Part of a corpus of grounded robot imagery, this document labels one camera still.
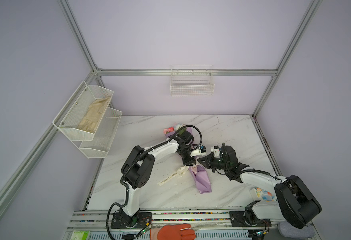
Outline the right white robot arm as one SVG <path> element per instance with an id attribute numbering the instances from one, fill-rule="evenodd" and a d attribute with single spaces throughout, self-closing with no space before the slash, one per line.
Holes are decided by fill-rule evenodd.
<path id="1" fill-rule="evenodd" d="M 229 180 L 248 184 L 271 193 L 274 202 L 254 200 L 245 207 L 244 224 L 255 226 L 263 220 L 282 220 L 297 229 L 305 227 L 321 213 L 322 207 L 303 180 L 295 175 L 275 176 L 241 163 L 231 146 L 222 144 L 212 148 L 197 162 L 212 172 L 223 171 Z"/>

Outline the cream ribbon roll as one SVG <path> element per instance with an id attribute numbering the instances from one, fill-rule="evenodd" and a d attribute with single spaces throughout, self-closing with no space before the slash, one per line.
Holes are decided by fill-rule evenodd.
<path id="1" fill-rule="evenodd" d="M 187 182 L 191 180 L 191 171 L 194 170 L 197 165 L 183 166 L 177 169 L 175 172 L 168 175 L 157 183 L 158 186 L 163 186 L 169 182 Z"/>

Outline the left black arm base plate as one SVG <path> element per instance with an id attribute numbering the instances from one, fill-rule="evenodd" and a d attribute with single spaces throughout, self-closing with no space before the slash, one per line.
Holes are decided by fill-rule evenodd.
<path id="1" fill-rule="evenodd" d="M 133 216 L 128 216 L 123 210 L 113 213 L 110 224 L 111 229 L 143 229 L 152 222 L 153 214 L 138 211 Z"/>

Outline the pink purple wrapping paper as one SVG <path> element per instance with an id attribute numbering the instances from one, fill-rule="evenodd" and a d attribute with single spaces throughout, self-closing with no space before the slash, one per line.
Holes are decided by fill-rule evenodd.
<path id="1" fill-rule="evenodd" d="M 188 131 L 190 132 L 193 137 L 194 137 L 194 144 L 198 144 L 199 146 L 203 146 L 203 137 L 202 137 L 202 133 L 199 129 L 197 129 L 197 127 L 192 126 L 192 125 L 184 125 L 181 129 L 179 129 L 177 132 L 173 131 L 171 133 L 167 133 L 165 134 L 165 136 L 167 138 L 171 138 L 174 139 L 174 134 L 177 133 L 182 133 L 183 131 Z M 211 193 L 212 189 L 211 189 L 211 183 L 210 180 L 208 178 L 208 174 L 207 171 L 204 167 L 202 167 L 201 165 L 197 164 L 196 161 L 196 165 L 197 167 L 191 171 L 191 176 L 195 182 L 195 186 L 196 189 L 199 191 L 200 194 L 206 194 L 206 193 Z"/>

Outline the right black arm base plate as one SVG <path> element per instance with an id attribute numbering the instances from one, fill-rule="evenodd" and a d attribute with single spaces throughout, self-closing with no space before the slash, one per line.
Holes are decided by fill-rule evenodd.
<path id="1" fill-rule="evenodd" d="M 270 227 L 270 219 L 259 219 L 251 209 L 230 211 L 229 219 L 232 227 Z"/>

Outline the white fake rose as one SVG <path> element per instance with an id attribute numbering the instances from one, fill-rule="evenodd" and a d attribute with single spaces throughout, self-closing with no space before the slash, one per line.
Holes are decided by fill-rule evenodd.
<path id="1" fill-rule="evenodd" d="M 173 128 L 174 128 L 174 131 L 177 132 L 179 129 L 181 129 L 183 127 L 182 124 L 178 124 L 178 125 L 175 125 Z"/>

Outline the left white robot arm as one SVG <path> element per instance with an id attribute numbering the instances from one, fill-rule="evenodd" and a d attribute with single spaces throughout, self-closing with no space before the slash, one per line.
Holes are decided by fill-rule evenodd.
<path id="1" fill-rule="evenodd" d="M 185 166 L 195 164 L 196 158 L 192 151 L 200 149 L 202 141 L 202 133 L 196 126 L 185 125 L 159 144 L 146 148 L 135 146 L 132 149 L 121 168 L 120 184 L 125 187 L 125 202 L 113 203 L 106 217 L 106 230 L 111 240 L 114 239 L 110 223 L 113 207 L 119 207 L 118 213 L 127 228 L 132 228 L 138 223 L 141 188 L 148 182 L 155 161 L 176 153 L 182 158 Z"/>

